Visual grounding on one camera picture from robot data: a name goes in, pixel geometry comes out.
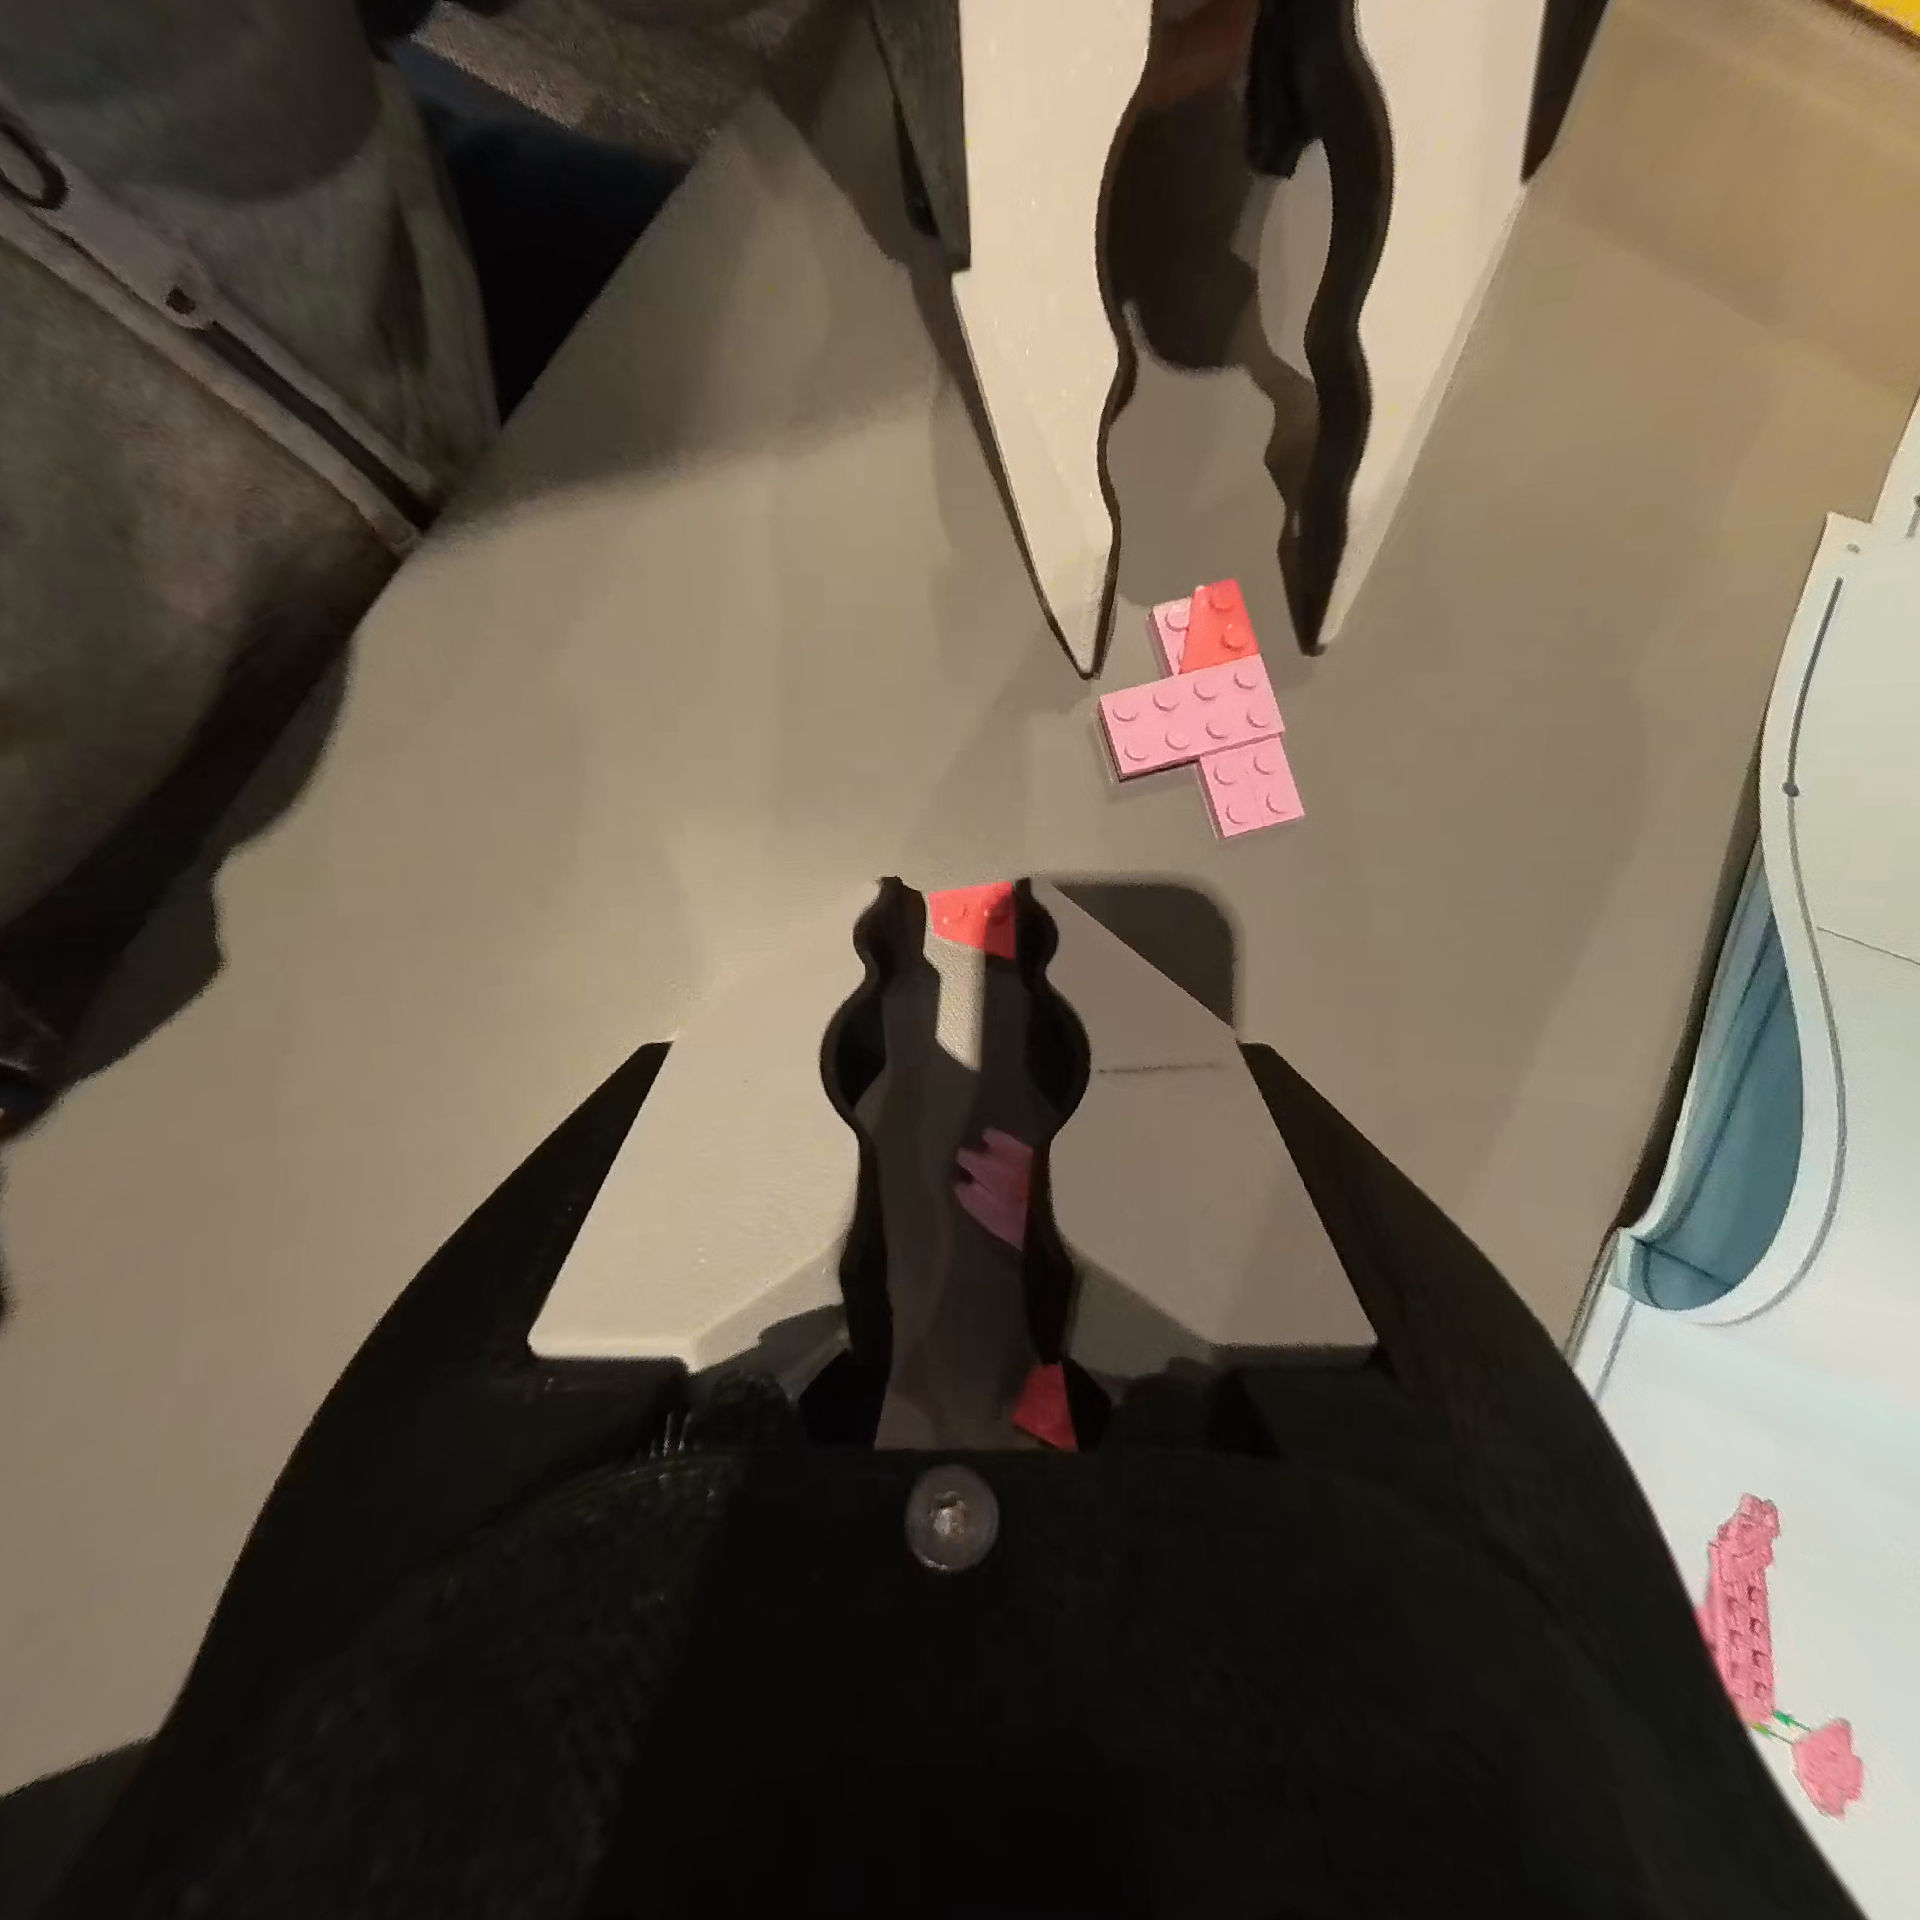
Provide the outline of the pink red brick model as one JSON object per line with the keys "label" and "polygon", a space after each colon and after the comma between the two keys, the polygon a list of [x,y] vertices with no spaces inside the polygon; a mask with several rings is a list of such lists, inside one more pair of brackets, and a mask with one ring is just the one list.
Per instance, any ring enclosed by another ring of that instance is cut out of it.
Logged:
{"label": "pink red brick model", "polygon": [[1033,1182],[1036,1149],[1000,1128],[985,1128],[954,1152],[950,1191],[957,1207],[1014,1263],[1020,1365],[1005,1397],[1007,1422],[1014,1438],[1071,1456],[1080,1450],[1071,1390],[1065,1365],[1041,1354],[1025,1274]]}

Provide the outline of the long pink brick plate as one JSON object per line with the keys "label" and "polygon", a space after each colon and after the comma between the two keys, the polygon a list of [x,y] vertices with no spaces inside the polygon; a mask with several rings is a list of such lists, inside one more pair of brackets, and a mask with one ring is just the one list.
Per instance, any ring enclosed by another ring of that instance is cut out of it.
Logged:
{"label": "long pink brick plate", "polygon": [[[1146,613],[1146,631],[1164,674],[1176,674],[1185,598]],[[1282,737],[1201,759],[1192,766],[1216,838],[1223,842],[1296,823],[1304,816]]]}

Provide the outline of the person's left hand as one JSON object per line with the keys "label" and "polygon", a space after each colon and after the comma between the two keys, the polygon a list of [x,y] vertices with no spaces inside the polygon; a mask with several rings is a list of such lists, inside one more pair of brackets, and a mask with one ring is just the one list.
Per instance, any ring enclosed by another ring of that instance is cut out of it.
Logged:
{"label": "person's left hand", "polygon": [[1145,113],[1164,113],[1236,78],[1258,3],[1156,3],[1142,71]]}

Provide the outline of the pink wedge brick plate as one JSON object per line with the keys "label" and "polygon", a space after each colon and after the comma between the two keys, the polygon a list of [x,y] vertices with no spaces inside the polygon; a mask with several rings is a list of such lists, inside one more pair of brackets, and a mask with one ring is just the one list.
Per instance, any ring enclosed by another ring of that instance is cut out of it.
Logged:
{"label": "pink wedge brick plate", "polygon": [[1118,782],[1192,766],[1284,733],[1258,656],[1103,693],[1094,719]]}

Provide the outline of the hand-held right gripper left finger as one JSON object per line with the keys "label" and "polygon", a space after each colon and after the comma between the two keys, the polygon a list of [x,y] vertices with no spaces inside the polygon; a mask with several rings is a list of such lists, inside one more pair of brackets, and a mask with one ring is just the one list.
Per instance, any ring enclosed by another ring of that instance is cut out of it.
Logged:
{"label": "hand-held right gripper left finger", "polygon": [[869,1448],[893,1373],[880,1150],[861,1103],[920,897],[834,898],[687,1015],[530,1329],[542,1361],[774,1378],[812,1438]]}

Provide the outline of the person's grey clothing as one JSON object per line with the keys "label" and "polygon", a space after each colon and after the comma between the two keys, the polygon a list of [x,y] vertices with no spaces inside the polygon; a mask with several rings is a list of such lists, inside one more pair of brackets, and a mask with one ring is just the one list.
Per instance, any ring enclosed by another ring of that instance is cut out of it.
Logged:
{"label": "person's grey clothing", "polygon": [[361,6],[4,6],[2,904],[348,634],[495,432],[472,266]]}

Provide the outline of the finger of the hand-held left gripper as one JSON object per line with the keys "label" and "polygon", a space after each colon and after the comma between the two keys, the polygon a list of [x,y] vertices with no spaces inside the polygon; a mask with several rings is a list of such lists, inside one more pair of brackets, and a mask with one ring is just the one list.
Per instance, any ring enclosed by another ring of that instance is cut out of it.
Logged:
{"label": "finger of the hand-held left gripper", "polygon": [[1102,240],[1149,3],[961,3],[966,266],[950,301],[1040,609],[1089,681],[1112,625],[1106,437],[1121,350]]}
{"label": "finger of the hand-held left gripper", "polygon": [[1293,631],[1353,613],[1525,198],[1533,6],[1296,6],[1328,258],[1304,309],[1314,427],[1279,543]]}

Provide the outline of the grey desk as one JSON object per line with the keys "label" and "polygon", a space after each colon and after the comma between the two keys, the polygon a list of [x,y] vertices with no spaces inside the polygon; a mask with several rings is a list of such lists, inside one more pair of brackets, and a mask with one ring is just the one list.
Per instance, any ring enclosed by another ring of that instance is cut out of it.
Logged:
{"label": "grey desk", "polygon": [[722,133],[378,599],[206,914],[7,1154],[4,1787],[156,1734],[349,1357],[714,976],[861,881],[1189,886],[1286,1054],[1569,1334],[1792,603],[1916,400],[1916,49],[1612,6],[1328,653],[1270,410],[1141,361],[1120,619],[1236,575],[1304,822],[1114,789],[927,330],[863,25]]}

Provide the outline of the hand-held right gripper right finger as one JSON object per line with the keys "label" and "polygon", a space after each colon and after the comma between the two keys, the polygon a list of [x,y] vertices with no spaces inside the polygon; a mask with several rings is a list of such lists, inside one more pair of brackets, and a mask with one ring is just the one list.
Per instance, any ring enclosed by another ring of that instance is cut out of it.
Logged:
{"label": "hand-held right gripper right finger", "polygon": [[1376,1329],[1232,1022],[1048,881],[1016,886],[1038,1099],[1020,1424],[1089,1450],[1141,1386],[1365,1365]]}

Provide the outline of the light blue instruction booklet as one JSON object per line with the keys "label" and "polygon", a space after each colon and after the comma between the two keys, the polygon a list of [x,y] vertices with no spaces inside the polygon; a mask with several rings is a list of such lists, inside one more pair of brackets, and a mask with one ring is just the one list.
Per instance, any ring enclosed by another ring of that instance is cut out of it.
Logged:
{"label": "light blue instruction booklet", "polygon": [[1918,1913],[1918,419],[1833,514],[1644,1211],[1572,1365],[1792,1817]]}

